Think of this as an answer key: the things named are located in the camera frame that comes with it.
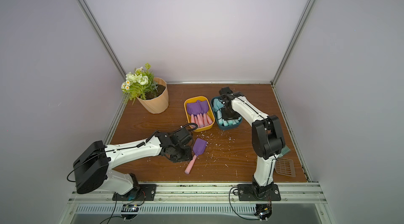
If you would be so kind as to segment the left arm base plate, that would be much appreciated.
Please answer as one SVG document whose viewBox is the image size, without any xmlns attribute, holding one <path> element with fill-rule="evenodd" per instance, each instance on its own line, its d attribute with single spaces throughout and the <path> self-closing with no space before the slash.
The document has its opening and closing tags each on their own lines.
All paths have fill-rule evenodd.
<svg viewBox="0 0 404 224">
<path fill-rule="evenodd" d="M 156 194 L 156 184 L 140 184 L 128 193 L 120 195 L 114 193 L 113 201 L 153 201 Z"/>
</svg>

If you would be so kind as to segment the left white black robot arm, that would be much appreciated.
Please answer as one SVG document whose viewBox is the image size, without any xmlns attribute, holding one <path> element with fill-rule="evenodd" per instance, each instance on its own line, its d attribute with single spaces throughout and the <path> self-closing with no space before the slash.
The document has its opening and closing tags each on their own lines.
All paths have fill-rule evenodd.
<svg viewBox="0 0 404 224">
<path fill-rule="evenodd" d="M 134 174 L 123 174 L 116 167 L 138 159 L 163 156 L 172 163 L 190 161 L 196 123 L 170 133 L 154 131 L 148 138 L 119 145 L 93 142 L 73 163 L 76 192 L 87 194 L 97 189 L 112 191 L 117 199 L 135 199 L 141 187 Z"/>
</svg>

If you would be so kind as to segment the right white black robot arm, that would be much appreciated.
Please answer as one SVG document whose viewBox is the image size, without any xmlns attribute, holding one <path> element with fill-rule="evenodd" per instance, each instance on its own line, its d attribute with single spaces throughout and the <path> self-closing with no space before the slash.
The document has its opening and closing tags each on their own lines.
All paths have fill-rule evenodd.
<svg viewBox="0 0 404 224">
<path fill-rule="evenodd" d="M 251 143 L 257 154 L 252 184 L 259 189 L 268 188 L 274 181 L 275 163 L 286 146 L 280 119 L 260 111 L 242 93 L 229 87 L 222 88 L 219 94 L 225 119 L 242 117 L 251 126 Z"/>
</svg>

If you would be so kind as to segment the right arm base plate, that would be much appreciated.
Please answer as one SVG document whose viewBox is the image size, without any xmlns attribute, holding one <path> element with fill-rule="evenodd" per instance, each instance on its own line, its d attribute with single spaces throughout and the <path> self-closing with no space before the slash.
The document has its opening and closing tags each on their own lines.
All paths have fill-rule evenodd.
<svg viewBox="0 0 404 224">
<path fill-rule="evenodd" d="M 237 191 L 240 201 L 281 201 L 278 185 L 274 183 L 264 187 L 257 184 L 238 184 Z"/>
</svg>

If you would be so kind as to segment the teal shovel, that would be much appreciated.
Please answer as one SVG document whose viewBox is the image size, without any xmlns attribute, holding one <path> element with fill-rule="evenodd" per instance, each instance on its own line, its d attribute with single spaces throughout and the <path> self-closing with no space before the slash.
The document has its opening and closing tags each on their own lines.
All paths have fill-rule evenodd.
<svg viewBox="0 0 404 224">
<path fill-rule="evenodd" d="M 223 103 L 221 102 L 220 99 L 215 98 L 215 99 L 213 99 L 213 105 L 214 105 L 216 121 L 219 125 L 223 126 L 223 119 L 222 119 L 222 112 L 221 112 L 221 109 L 223 108 Z"/>
<path fill-rule="evenodd" d="M 223 120 L 224 127 L 236 126 L 238 124 L 239 124 L 239 120 L 237 120 L 237 119 Z"/>
</svg>

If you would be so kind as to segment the purple shovel pink handle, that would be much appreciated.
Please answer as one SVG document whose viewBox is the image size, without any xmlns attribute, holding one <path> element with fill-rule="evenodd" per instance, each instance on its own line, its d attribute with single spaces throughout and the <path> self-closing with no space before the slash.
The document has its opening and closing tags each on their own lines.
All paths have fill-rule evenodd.
<svg viewBox="0 0 404 224">
<path fill-rule="evenodd" d="M 194 115 L 191 115 L 191 123 L 192 123 L 191 128 L 195 128 L 195 125 L 194 125 L 195 117 L 194 117 Z"/>
<path fill-rule="evenodd" d="M 200 128 L 203 128 L 203 127 L 204 127 L 204 121 L 203 121 L 203 118 L 201 117 L 201 115 L 200 115 L 200 114 L 198 114 L 196 117 L 197 117 L 197 119 L 198 119 L 198 124 L 199 124 L 199 127 L 200 127 Z"/>
<path fill-rule="evenodd" d="M 198 107 L 198 104 L 195 102 L 195 103 L 187 103 L 186 104 L 186 108 L 187 108 L 187 112 L 188 112 L 188 114 L 190 115 L 190 118 L 191 118 L 191 115 L 194 115 L 194 117 L 195 117 L 195 124 L 197 125 L 197 127 L 199 127 L 199 124 L 198 124 L 198 119 L 197 119 L 197 115 L 199 114 L 199 107 Z"/>
<path fill-rule="evenodd" d="M 206 147 L 207 147 L 207 141 L 201 138 L 197 138 L 193 146 L 194 156 L 190 161 L 190 163 L 188 164 L 187 168 L 185 169 L 185 174 L 190 174 L 197 157 L 204 153 Z"/>
<path fill-rule="evenodd" d="M 208 120 L 207 120 L 207 115 L 203 114 L 203 122 L 204 122 L 204 126 L 207 127 L 209 126 Z"/>
<path fill-rule="evenodd" d="M 206 117 L 207 117 L 208 123 L 209 123 L 210 125 L 213 124 L 213 120 L 211 119 L 211 117 L 210 117 L 208 114 L 206 114 Z"/>
<path fill-rule="evenodd" d="M 208 103 L 207 101 L 200 101 L 198 100 L 196 102 L 199 105 L 199 114 L 201 117 L 203 117 L 203 114 L 206 114 L 208 112 Z"/>
</svg>

